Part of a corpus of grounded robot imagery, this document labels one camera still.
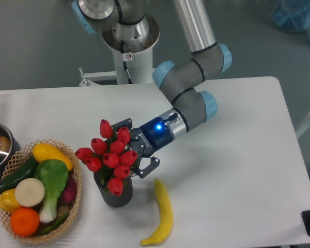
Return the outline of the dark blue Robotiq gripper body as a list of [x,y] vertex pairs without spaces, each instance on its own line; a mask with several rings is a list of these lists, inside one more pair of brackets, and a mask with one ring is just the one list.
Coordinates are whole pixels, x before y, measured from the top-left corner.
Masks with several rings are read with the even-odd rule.
[[148,158],[173,140],[173,135],[165,125],[164,119],[156,117],[131,130],[130,147],[138,151],[140,146],[144,145],[142,158]]

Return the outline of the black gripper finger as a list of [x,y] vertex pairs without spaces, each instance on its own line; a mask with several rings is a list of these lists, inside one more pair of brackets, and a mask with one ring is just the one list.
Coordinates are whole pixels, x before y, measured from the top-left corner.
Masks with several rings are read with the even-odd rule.
[[141,179],[144,179],[156,168],[158,168],[159,165],[160,165],[160,159],[156,157],[151,157],[149,165],[147,165],[145,168],[141,168],[140,163],[138,163],[136,166],[133,166],[131,170],[132,172],[131,177],[138,176]]
[[126,128],[128,128],[128,130],[131,130],[132,129],[132,119],[131,118],[124,119],[120,122],[113,124],[112,127],[114,128],[114,133],[117,133],[118,130],[120,128],[123,128],[123,127],[126,127]]

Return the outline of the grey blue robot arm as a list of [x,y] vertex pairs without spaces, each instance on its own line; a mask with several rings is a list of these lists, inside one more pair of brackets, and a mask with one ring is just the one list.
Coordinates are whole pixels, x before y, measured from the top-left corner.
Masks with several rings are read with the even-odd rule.
[[203,1],[174,1],[192,57],[178,66],[165,61],[152,66],[152,49],[159,38],[156,20],[143,1],[73,1],[72,9],[87,33],[102,33],[112,50],[118,84],[155,83],[172,105],[159,117],[132,130],[129,146],[150,164],[133,175],[146,177],[160,164],[153,154],[212,118],[218,111],[214,96],[196,86],[225,71],[232,56],[214,36]]

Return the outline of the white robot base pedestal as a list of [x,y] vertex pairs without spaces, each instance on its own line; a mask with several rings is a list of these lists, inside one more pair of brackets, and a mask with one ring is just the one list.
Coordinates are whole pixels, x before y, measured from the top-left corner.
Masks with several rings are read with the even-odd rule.
[[105,44],[111,49],[115,71],[83,73],[81,86],[95,81],[116,80],[118,84],[152,83],[152,49],[160,36],[156,20],[144,14],[140,22],[123,25],[119,22],[102,30]]

